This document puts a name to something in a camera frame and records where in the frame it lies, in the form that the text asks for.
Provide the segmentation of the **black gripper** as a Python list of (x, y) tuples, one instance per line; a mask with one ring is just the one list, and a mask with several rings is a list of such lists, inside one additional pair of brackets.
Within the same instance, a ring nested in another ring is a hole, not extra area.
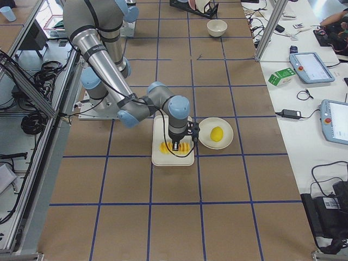
[(190, 136), (193, 143), (198, 141), (199, 132), (184, 132), (184, 133), (173, 133), (169, 132), (169, 137), (172, 140), (172, 150), (179, 151), (179, 143), (185, 137)]

